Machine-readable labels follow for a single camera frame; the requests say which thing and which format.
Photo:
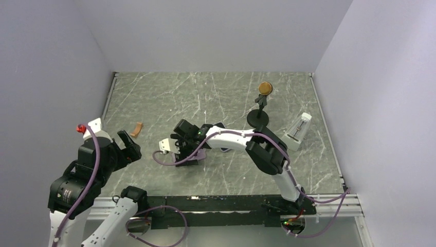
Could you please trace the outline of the dark phone purple edge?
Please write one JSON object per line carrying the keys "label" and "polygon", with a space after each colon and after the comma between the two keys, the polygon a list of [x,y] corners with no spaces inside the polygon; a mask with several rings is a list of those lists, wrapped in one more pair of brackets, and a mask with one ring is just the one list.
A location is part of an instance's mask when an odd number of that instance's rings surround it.
{"label": "dark phone purple edge", "polygon": [[[196,162],[200,160],[204,160],[207,157],[206,151],[204,149],[200,149],[193,157],[188,159],[187,161]],[[175,153],[172,153],[173,162],[175,161]]]}

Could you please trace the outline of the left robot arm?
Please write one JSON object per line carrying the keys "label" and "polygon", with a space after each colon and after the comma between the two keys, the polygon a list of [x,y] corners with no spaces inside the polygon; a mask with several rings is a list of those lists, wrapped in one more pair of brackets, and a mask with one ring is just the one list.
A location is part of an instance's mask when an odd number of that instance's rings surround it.
{"label": "left robot arm", "polygon": [[99,131],[87,137],[78,149],[78,158],[50,186],[49,246],[110,246],[132,216],[141,216],[149,208],[147,192],[128,186],[110,214],[83,239],[91,208],[111,174],[141,159],[140,146],[124,130],[117,133],[123,149],[102,134]]}

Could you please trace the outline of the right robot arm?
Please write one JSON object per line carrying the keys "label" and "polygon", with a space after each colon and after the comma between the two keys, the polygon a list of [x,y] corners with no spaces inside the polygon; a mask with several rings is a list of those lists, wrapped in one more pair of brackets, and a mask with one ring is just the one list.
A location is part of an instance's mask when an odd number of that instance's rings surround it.
{"label": "right robot arm", "polygon": [[266,207],[288,214],[314,212],[313,202],[292,175],[286,144],[266,126],[233,130],[221,123],[198,127],[182,119],[170,135],[169,152],[176,165],[190,165],[204,149],[244,151],[261,172],[270,175],[281,198],[268,199]]}

